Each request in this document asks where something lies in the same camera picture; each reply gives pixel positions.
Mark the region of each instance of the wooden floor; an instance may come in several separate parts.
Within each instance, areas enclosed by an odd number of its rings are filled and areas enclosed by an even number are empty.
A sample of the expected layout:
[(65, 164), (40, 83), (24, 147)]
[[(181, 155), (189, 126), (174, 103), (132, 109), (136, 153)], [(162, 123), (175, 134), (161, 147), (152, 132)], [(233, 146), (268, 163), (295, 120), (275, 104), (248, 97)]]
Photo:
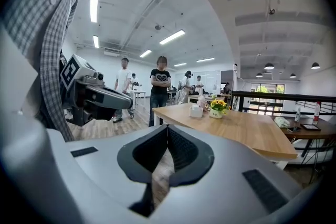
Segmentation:
[[(127, 110), (123, 110), (123, 120), (113, 121), (92, 120), (83, 127), (68, 123), (76, 140), (106, 138), (122, 135), (129, 132), (145, 129), (149, 124), (150, 100), (146, 98), (145, 107), (137, 104), (134, 109), (134, 118), (131, 119)], [(308, 186), (312, 168), (286, 167), (285, 171), (292, 176), (303, 188)], [(174, 173), (173, 159), (167, 150), (153, 173), (154, 205), (158, 206), (168, 193), (168, 179)]]

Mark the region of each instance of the plaid shirt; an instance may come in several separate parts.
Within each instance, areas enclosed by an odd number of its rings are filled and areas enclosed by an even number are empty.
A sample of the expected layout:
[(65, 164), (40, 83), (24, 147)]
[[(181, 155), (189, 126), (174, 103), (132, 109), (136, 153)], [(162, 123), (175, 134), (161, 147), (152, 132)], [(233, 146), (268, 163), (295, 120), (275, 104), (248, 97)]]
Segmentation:
[(74, 139), (66, 122), (59, 83), (59, 58), (77, 0), (7, 0), (1, 19), (17, 48), (27, 57), (40, 50), (40, 108), (47, 127), (59, 130), (65, 141)]

